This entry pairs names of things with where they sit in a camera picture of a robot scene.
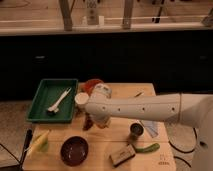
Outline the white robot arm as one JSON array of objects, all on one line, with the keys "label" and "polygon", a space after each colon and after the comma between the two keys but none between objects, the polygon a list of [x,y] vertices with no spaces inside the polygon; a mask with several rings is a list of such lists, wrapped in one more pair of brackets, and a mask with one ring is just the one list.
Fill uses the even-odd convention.
[{"label": "white robot arm", "polygon": [[99,122],[109,117],[180,123],[198,129],[191,171],[213,171],[213,94],[164,94],[111,98],[112,90],[97,84],[85,105]]}]

